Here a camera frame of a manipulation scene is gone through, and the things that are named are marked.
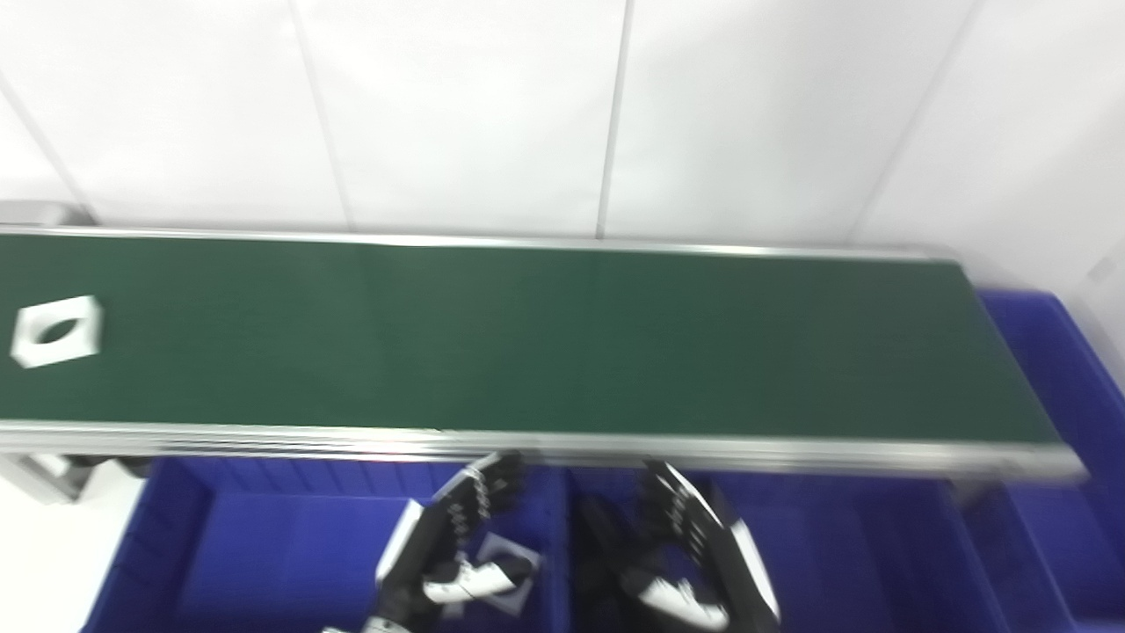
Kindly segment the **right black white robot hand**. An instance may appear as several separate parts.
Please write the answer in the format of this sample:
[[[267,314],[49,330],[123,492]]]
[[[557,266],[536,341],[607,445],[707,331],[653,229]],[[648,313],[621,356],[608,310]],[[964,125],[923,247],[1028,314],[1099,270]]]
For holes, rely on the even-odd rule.
[[[746,521],[714,481],[670,463],[644,463],[639,543],[615,570],[626,602],[659,632],[777,632],[780,606]],[[656,557],[675,546],[700,582],[672,579]]]

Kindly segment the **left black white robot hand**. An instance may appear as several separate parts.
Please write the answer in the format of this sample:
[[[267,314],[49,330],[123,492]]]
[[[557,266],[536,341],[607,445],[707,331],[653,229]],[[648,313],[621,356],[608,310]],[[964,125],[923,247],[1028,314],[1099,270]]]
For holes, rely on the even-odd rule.
[[[376,568],[366,632],[430,632],[446,606],[514,593],[537,572],[526,557],[472,564],[465,545],[475,530],[518,505],[523,456],[498,450],[462,465],[428,504],[410,501]]]

